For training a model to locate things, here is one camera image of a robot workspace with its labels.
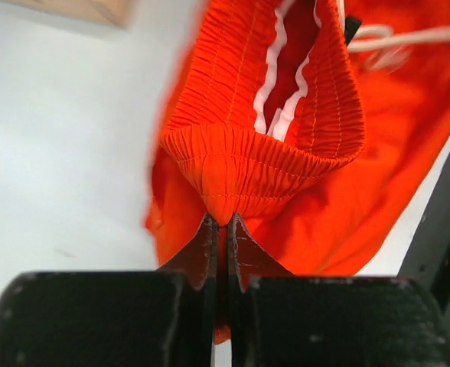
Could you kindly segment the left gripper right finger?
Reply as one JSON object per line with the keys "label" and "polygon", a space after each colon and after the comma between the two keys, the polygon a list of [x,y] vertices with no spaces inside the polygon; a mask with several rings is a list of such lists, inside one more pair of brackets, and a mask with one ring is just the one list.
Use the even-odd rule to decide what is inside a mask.
{"label": "left gripper right finger", "polygon": [[450,366],[432,295],[407,278],[294,276],[228,225],[235,366]]}

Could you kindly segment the orange shorts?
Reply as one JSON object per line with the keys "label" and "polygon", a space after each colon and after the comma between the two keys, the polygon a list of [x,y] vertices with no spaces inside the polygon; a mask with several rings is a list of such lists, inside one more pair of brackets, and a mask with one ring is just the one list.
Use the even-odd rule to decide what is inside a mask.
{"label": "orange shorts", "polygon": [[450,1],[204,1],[145,219],[164,264],[234,214],[297,275],[380,250],[450,135]]}

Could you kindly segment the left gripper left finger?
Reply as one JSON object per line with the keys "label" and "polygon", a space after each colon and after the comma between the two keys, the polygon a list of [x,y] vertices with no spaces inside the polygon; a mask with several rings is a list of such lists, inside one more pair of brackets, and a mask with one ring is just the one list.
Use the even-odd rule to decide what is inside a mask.
{"label": "left gripper left finger", "polygon": [[40,271],[0,297],[0,367],[212,366],[217,224],[154,271]]}

